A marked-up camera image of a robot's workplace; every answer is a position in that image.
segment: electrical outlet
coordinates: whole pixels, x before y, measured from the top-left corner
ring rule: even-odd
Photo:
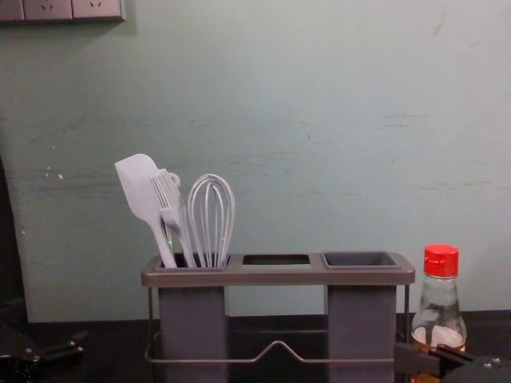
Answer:
[[[0,0],[0,22],[25,20],[22,0]]]
[[[72,0],[74,18],[121,18],[121,0]]]
[[[70,20],[71,0],[25,0],[26,20]]]

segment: red bottle cap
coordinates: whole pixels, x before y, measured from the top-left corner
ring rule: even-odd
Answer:
[[[424,273],[434,277],[458,276],[457,247],[451,245],[428,245],[424,250]]]

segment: whisk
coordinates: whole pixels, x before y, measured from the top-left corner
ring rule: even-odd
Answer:
[[[205,174],[193,184],[188,219],[202,267],[223,267],[227,262],[234,214],[234,193],[226,180]]]

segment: painted wall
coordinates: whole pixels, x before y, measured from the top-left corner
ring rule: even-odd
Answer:
[[[145,318],[156,244],[113,167],[136,152],[186,188],[232,184],[233,251],[387,249],[421,270],[425,244],[454,243],[463,308],[511,308],[508,1],[128,6],[118,26],[0,29],[31,321]],[[232,314],[323,309],[321,288],[230,296]]]

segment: utensil caddy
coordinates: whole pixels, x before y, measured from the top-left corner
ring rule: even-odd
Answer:
[[[228,383],[229,365],[257,363],[270,349],[283,347],[302,363],[327,365],[329,383],[391,383],[396,290],[405,287],[408,318],[414,279],[415,269],[402,255],[383,251],[233,254],[223,269],[167,269],[156,257],[142,271],[142,284],[148,287],[151,319],[153,289],[158,290],[161,333],[155,337],[149,321],[145,358],[153,367],[164,365],[166,383]],[[327,358],[301,357],[279,339],[250,359],[229,355],[224,288],[284,285],[325,286]],[[157,339],[164,359],[153,354]]]

